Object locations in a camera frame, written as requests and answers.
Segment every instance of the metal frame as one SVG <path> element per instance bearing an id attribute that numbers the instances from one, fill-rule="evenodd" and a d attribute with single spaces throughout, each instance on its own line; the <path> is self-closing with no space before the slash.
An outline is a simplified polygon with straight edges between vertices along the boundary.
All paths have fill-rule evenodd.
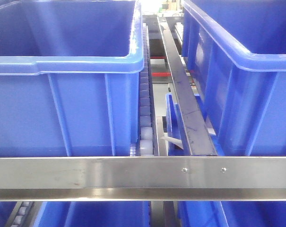
<path id="1" fill-rule="evenodd" d="M 0 201 L 286 200 L 286 157 L 217 157 L 169 26 L 165 51 L 189 157 L 0 158 Z"/>

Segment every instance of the red strip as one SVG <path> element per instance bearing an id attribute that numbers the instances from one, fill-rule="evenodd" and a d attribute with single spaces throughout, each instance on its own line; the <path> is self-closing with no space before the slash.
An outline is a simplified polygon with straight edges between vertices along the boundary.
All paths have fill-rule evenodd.
<path id="1" fill-rule="evenodd" d="M 150 59 L 165 59 L 165 56 L 151 56 Z"/>
<path id="2" fill-rule="evenodd" d="M 169 77 L 170 72 L 153 72 L 152 76 L 153 77 Z"/>

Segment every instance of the metal support beam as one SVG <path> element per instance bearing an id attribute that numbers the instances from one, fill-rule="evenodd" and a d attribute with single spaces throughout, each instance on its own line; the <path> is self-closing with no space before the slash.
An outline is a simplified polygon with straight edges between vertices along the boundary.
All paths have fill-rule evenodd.
<path id="1" fill-rule="evenodd" d="M 286 200 L 286 157 L 0 158 L 0 200 Z"/>
<path id="2" fill-rule="evenodd" d="M 158 24 L 186 134 L 186 141 L 183 144 L 184 149 L 187 149 L 191 155 L 217 155 L 199 105 L 188 83 L 188 77 L 175 46 L 169 25 L 165 18 L 158 18 Z"/>

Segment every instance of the screw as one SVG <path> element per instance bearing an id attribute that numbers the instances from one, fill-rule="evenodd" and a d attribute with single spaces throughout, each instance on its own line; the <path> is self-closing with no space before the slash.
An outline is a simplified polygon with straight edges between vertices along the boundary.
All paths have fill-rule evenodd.
<path id="1" fill-rule="evenodd" d="M 220 170 L 222 173 L 225 173 L 227 171 L 227 168 L 226 167 L 223 167 L 221 170 Z"/>

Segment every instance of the blue plastic bin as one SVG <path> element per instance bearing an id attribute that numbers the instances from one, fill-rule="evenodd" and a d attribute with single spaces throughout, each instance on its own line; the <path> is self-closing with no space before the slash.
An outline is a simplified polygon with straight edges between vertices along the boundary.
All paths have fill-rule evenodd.
<path id="1" fill-rule="evenodd" d="M 5 227 L 15 204 L 16 202 L 0 202 L 0 227 Z"/>
<path id="2" fill-rule="evenodd" d="M 283 202 L 179 202 L 183 227 L 286 227 Z"/>
<path id="3" fill-rule="evenodd" d="M 149 227 L 149 202 L 44 202 L 33 227 Z"/>
<path id="4" fill-rule="evenodd" d="M 138 1 L 0 1 L 0 157 L 128 155 L 143 67 Z"/>
<path id="5" fill-rule="evenodd" d="M 226 155 L 286 156 L 286 0 L 185 0 L 182 54 Z"/>

